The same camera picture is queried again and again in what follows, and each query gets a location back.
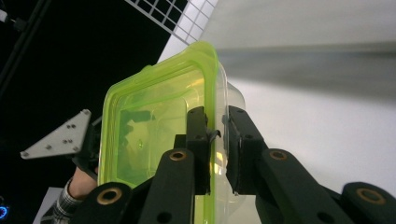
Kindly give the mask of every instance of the transparent plastic container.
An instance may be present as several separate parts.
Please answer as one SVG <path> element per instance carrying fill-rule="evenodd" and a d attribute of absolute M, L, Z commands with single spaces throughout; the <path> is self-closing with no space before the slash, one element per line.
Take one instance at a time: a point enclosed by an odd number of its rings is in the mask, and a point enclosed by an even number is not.
<path fill-rule="evenodd" d="M 186 133 L 187 112 L 203 106 L 207 127 L 219 130 L 212 144 L 210 195 L 195 197 L 195 223 L 224 223 L 236 201 L 225 176 L 228 94 L 245 108 L 242 94 L 228 88 L 214 48 L 203 41 L 147 66 L 107 92 L 102 117 L 98 184 L 121 182 L 135 188 L 153 177 L 176 134 Z"/>

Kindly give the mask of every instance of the metal bracket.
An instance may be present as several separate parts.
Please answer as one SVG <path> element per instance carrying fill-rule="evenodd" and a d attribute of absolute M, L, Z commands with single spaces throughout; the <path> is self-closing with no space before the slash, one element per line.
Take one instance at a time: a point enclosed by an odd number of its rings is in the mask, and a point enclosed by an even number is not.
<path fill-rule="evenodd" d="M 84 109 L 65 124 L 21 152 L 25 160 L 79 153 L 90 124 L 91 111 Z"/>

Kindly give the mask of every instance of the mounting hole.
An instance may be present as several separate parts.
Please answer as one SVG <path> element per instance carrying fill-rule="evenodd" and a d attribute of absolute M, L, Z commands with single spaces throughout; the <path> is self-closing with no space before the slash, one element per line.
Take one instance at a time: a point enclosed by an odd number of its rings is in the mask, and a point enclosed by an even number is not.
<path fill-rule="evenodd" d="M 104 189 L 97 197 L 97 202 L 102 205 L 108 205 L 116 202 L 122 195 L 119 188 Z"/>
<path fill-rule="evenodd" d="M 167 212 L 162 212 L 157 216 L 157 221 L 159 223 L 169 223 L 172 220 L 172 214 Z"/>
<path fill-rule="evenodd" d="M 324 223 L 334 223 L 334 218 L 332 218 L 332 216 L 324 212 L 319 212 L 318 218 L 320 219 L 320 221 Z"/>
<path fill-rule="evenodd" d="M 372 189 L 357 189 L 359 197 L 361 197 L 364 201 L 375 204 L 385 204 L 385 198 L 378 192 Z"/>
<path fill-rule="evenodd" d="M 186 159 L 187 154 L 184 151 L 173 152 L 170 156 L 172 161 L 182 161 Z"/>
<path fill-rule="evenodd" d="M 282 151 L 271 151 L 270 156 L 277 161 L 284 161 L 288 158 L 288 155 Z"/>

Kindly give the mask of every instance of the lime green lid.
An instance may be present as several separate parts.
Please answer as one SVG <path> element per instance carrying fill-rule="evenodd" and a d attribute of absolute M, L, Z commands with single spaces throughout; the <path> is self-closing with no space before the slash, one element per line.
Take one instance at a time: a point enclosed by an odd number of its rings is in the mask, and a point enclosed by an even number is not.
<path fill-rule="evenodd" d="M 190 109 L 203 106 L 208 128 L 215 129 L 219 67 L 214 48 L 198 41 L 113 85 L 102 117 L 98 184 L 113 181 L 134 188 L 153 177 L 176 134 L 186 133 Z M 196 202 L 203 205 L 196 206 L 195 216 L 211 223 L 213 195 Z"/>

